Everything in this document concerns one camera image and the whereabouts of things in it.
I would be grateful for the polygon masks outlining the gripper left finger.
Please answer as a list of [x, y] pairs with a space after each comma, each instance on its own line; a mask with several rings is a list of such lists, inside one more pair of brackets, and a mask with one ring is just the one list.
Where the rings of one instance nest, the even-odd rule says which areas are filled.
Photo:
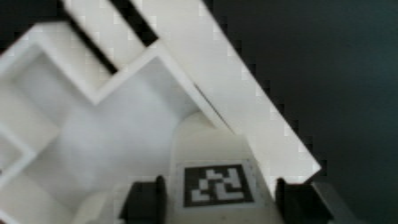
[[166, 224], [168, 187], [166, 178], [136, 182], [129, 191], [120, 218], [125, 224]]

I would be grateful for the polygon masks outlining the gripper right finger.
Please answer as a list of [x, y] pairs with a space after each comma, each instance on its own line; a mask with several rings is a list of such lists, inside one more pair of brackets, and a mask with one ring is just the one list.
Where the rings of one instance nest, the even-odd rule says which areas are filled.
[[356, 224], [356, 215], [329, 183], [278, 179], [276, 205], [287, 224]]

